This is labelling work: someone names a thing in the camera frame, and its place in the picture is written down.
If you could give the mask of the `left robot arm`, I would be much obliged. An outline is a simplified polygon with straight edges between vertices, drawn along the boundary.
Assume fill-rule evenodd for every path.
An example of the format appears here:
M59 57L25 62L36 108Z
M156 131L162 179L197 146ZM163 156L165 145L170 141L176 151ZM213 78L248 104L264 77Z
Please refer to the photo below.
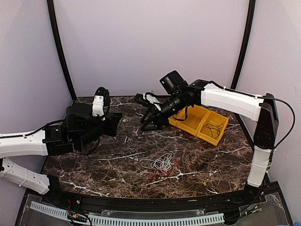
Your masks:
M66 202L58 178L28 170L10 160L25 155L59 156L82 151L102 135L114 137L122 113L93 113L92 106L77 103L67 107L66 117L23 134L2 134L0 137L0 177L18 186L31 189L56 205Z

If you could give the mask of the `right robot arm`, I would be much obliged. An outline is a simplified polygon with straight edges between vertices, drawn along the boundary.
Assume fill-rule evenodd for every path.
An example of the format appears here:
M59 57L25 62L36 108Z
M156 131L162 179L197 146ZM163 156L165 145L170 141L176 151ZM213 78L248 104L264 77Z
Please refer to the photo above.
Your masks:
M276 102L272 94L255 95L221 86L214 81L195 80L188 84L177 71L160 80L170 98L161 103L151 92L136 94L135 101L146 107L141 118L141 131L162 130L168 119L190 106L220 108L251 119L257 123L253 137L253 159L250 173L238 198L232 203L250 204L262 193L262 183L272 164L272 157L280 145L276 142L279 126Z

